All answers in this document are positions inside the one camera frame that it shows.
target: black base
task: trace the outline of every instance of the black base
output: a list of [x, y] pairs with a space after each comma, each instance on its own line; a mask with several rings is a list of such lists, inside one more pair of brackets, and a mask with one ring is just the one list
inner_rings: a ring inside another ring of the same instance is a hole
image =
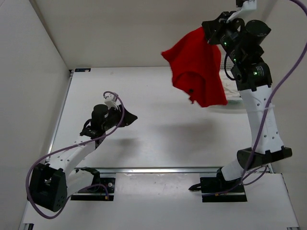
[[49, 164], [37, 164], [32, 172], [30, 193], [37, 205], [59, 211], [67, 199], [65, 173], [62, 169], [50, 168]]
[[221, 191], [225, 191], [225, 189], [221, 189], [220, 183], [216, 177], [202, 177], [201, 178], [201, 193], [202, 194], [202, 202], [203, 203], [215, 203], [215, 202], [247, 202], [247, 197], [245, 194], [244, 186], [239, 185], [234, 190], [228, 192], [227, 194], [221, 195], [209, 195], [205, 194], [209, 193], [218, 193]]
[[83, 201], [113, 201], [115, 191], [115, 178], [101, 177], [100, 183], [103, 184], [109, 193], [109, 199], [106, 199], [105, 190], [103, 187], [94, 187], [87, 190], [80, 190], [78, 193], [71, 196], [71, 200], [83, 200]]

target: white surface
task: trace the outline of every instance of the white surface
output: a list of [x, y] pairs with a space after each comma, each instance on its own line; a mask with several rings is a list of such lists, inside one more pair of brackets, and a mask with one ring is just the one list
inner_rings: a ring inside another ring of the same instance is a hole
[[246, 188], [248, 202], [202, 203], [198, 174], [118, 174], [113, 202], [69, 201], [55, 220], [27, 206], [34, 230], [286, 230], [297, 227], [282, 176], [267, 174]]
[[47, 150], [69, 72], [26, 0], [0, 0], [0, 229], [16, 230], [24, 180]]
[[74, 73], [53, 150], [75, 141], [107, 90], [138, 120], [106, 138], [79, 167], [224, 166], [251, 146], [246, 113], [191, 104], [172, 86], [168, 67], [95, 68]]
[[[55, 45], [77, 66], [166, 66], [160, 53], [203, 21], [235, 11], [236, 0], [36, 0]], [[276, 0], [258, 0], [249, 19]]]
[[[264, 60], [275, 85], [294, 65], [307, 41], [307, 18], [294, 3], [280, 0], [267, 20], [272, 32], [263, 42]], [[302, 229], [307, 229], [307, 57], [277, 92], [273, 102], [280, 135], [293, 157], [274, 164], [282, 172]]]
[[[227, 71], [227, 73], [229, 74], [230, 77], [233, 77], [231, 71]], [[223, 71], [223, 70], [220, 71], [220, 78], [221, 78], [221, 81], [222, 81], [222, 85], [223, 85], [223, 88], [224, 88], [226, 98], [228, 100], [239, 99], [240, 94], [239, 94], [239, 91], [236, 87], [236, 81], [230, 80], [226, 76], [225, 71]]]

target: black bracket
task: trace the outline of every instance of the black bracket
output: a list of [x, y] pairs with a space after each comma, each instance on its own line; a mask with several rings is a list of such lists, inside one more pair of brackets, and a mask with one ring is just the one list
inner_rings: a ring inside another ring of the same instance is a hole
[[71, 196], [71, 200], [83, 201], [113, 201], [115, 191], [115, 178], [114, 177], [100, 177], [100, 181], [95, 181], [95, 184], [103, 184], [109, 193], [109, 199], [106, 199], [105, 190], [103, 187], [94, 187], [87, 190], [81, 190]]
[[32, 172], [30, 193], [34, 202], [53, 212], [59, 211], [67, 199], [66, 176], [62, 169], [37, 164]]
[[221, 192], [221, 188], [216, 183], [216, 177], [201, 177], [201, 197], [203, 203], [217, 202], [247, 202], [243, 185], [238, 185], [232, 191], [221, 195], [206, 195]]
[[247, 0], [236, 0], [236, 6], [237, 7], [242, 7], [243, 6], [243, 3], [247, 1]]
[[91, 68], [75, 69], [75, 72], [91, 72]]
[[[237, 152], [236, 156], [242, 168], [244, 168], [247, 164], [251, 152], [251, 148], [242, 149]], [[280, 161], [289, 157], [292, 157], [292, 149], [288, 147], [282, 147], [282, 150], [272, 153], [269, 151], [267, 151], [265, 154], [255, 153], [253, 161], [248, 169], [257, 168], [259, 166]]]

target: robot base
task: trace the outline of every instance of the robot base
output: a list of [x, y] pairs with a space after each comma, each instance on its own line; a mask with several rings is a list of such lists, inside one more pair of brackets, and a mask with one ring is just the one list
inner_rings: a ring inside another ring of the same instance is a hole
[[100, 181], [95, 184], [103, 184], [109, 193], [109, 199], [105, 196], [105, 190], [102, 187], [94, 187], [91, 190], [80, 190], [71, 196], [71, 200], [80, 201], [113, 201], [115, 191], [115, 177], [100, 177]]
[[225, 181], [221, 169], [217, 171], [216, 177], [201, 177], [202, 202], [247, 202], [247, 197], [243, 185], [237, 186], [227, 194], [206, 196], [206, 194], [218, 193], [231, 189], [237, 183], [239, 183], [239, 180], [240, 179], [230, 182]]

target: cable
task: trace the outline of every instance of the cable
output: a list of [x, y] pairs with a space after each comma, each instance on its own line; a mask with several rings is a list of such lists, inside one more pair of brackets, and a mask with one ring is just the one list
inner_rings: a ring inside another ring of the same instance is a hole
[[[37, 205], [35, 204], [34, 200], [33, 200], [32, 197], [31, 197], [31, 192], [30, 192], [30, 187], [29, 187], [31, 172], [33, 171], [33, 169], [35, 168], [35, 166], [36, 166], [38, 163], [40, 163], [42, 160], [44, 160], [45, 158], [50, 157], [50, 156], [52, 156], [52, 155], [54, 155], [54, 154], [57, 154], [57, 153], [59, 153], [59, 152], [62, 152], [62, 151], [70, 150], [70, 149], [73, 149], [73, 148], [78, 147], [78, 146], [81, 146], [81, 145], [86, 145], [86, 144], [88, 144], [88, 143], [91, 143], [91, 142], [94, 142], [94, 141], [97, 141], [97, 140], [105, 139], [106, 137], [108, 137], [108, 136], [110, 136], [111, 134], [113, 134], [113, 133], [115, 132], [115, 130], [117, 130], [117, 129], [119, 128], [119, 126], [120, 126], [121, 123], [123, 122], [124, 116], [125, 116], [125, 107], [124, 107], [124, 103], [123, 103], [123, 101], [118, 97], [118, 95], [117, 95], [116, 93], [110, 92], [110, 91], [106, 91], [106, 92], [104, 92], [103, 95], [105, 96], [105, 94], [107, 94], [107, 93], [110, 93], [110, 94], [116, 96], [117, 99], [119, 100], [119, 102], [121, 103], [121, 106], [122, 106], [120, 121], [119, 121], [119, 123], [115, 126], [115, 128], [114, 128], [111, 132], [109, 132], [108, 134], [105, 134], [105, 135], [103, 135], [103, 136], [101, 136], [101, 137], [98, 137], [98, 138], [95, 138], [95, 139], [92, 139], [92, 140], [88, 140], [88, 141], [85, 141], [85, 142], [81, 142], [81, 143], [78, 143], [78, 144], [75, 144], [75, 145], [71, 145], [71, 146], [68, 146], [68, 147], [59, 149], [59, 150], [57, 150], [57, 151], [51, 152], [51, 153], [49, 153], [49, 154], [47, 154], [47, 155], [45, 155], [45, 156], [39, 158], [39, 159], [30, 167], [30, 169], [29, 169], [29, 171], [28, 171], [28, 174], [27, 174], [27, 176], [26, 176], [26, 179], [25, 179], [25, 190], [26, 190], [27, 198], [28, 198], [30, 204], [32, 205], [32, 207], [34, 208], [34, 210], [35, 210], [39, 215], [41, 215], [42, 217], [44, 217], [44, 218], [46, 218], [46, 219], [54, 219], [54, 218], [56, 218], [56, 217], [63, 211], [63, 209], [64, 209], [65, 206], [62, 207], [62, 208], [59, 210], [59, 212], [58, 212], [56, 215], [54, 215], [54, 216], [47, 216], [46, 214], [44, 214], [44, 213], [37, 207]], [[95, 187], [95, 186], [101, 186], [101, 187], [103, 187], [104, 190], [106, 191], [106, 196], [107, 196], [107, 198], [108, 198], [107, 189], [106, 189], [106, 187], [105, 187], [103, 184], [91, 185], [91, 186], [86, 187], [86, 188], [84, 188], [84, 189], [92, 188], [92, 187]]]
[[[295, 3], [296, 5], [298, 5], [305, 13], [305, 15], [307, 16], [307, 7], [300, 1], [300, 0], [289, 0], [293, 3]], [[297, 66], [301, 63], [301, 61], [303, 60], [305, 54], [307, 52], [307, 42], [305, 44], [305, 47], [301, 53], [301, 55], [299, 56], [298, 60], [296, 61], [296, 63], [293, 65], [293, 67], [289, 70], [289, 72], [282, 78], [282, 80], [277, 84], [277, 86], [273, 89], [271, 95], [269, 96], [268, 100], [267, 100], [267, 103], [265, 105], [265, 110], [263, 112], [263, 116], [262, 116], [262, 120], [261, 120], [261, 124], [260, 124], [260, 127], [259, 127], [259, 131], [258, 131], [258, 134], [257, 134], [257, 138], [256, 138], [256, 141], [255, 141], [255, 144], [252, 148], [252, 151], [251, 151], [251, 154], [248, 158], [248, 161], [245, 165], [245, 168], [242, 172], [242, 175], [241, 175], [241, 180], [238, 184], [236, 184], [234, 187], [232, 187], [231, 189], [228, 189], [228, 190], [225, 190], [225, 191], [222, 191], [222, 192], [218, 192], [218, 193], [211, 193], [211, 194], [206, 194], [204, 196], [214, 196], [214, 195], [220, 195], [220, 194], [225, 194], [225, 193], [228, 193], [230, 191], [232, 191], [233, 189], [235, 189], [236, 187], [238, 187], [240, 184], [243, 184], [243, 181], [248, 178], [253, 171], [256, 171], [256, 170], [253, 170], [252, 172], [250, 172], [247, 176], [245, 176], [245, 173], [247, 172], [249, 166], [251, 165], [252, 163], [252, 160], [253, 160], [253, 157], [255, 155], [255, 151], [256, 151], [256, 148], [259, 144], [259, 141], [260, 141], [260, 136], [261, 136], [261, 133], [262, 133], [262, 130], [263, 130], [263, 127], [264, 127], [264, 123], [265, 123], [265, 119], [267, 117], [267, 114], [268, 114], [268, 109], [269, 109], [269, 106], [270, 106], [270, 103], [272, 102], [272, 98], [274, 97], [274, 95], [276, 94], [276, 92], [279, 90], [279, 88], [282, 86], [282, 84], [284, 84], [284, 82], [290, 77], [290, 75], [294, 72], [294, 70], [297, 68]], [[257, 180], [259, 180], [265, 173], [261, 174], [256, 180], [254, 180], [253, 182], [251, 183], [248, 183], [247, 185], [250, 185], [254, 182], [256, 182]]]
[[227, 72], [227, 70], [226, 70], [227, 59], [228, 59], [228, 54], [225, 55], [225, 59], [224, 59], [224, 70], [225, 70], [225, 74], [226, 74], [226, 76], [227, 76], [230, 80], [235, 81], [235, 78], [232, 78], [232, 77], [228, 74], [228, 72]]

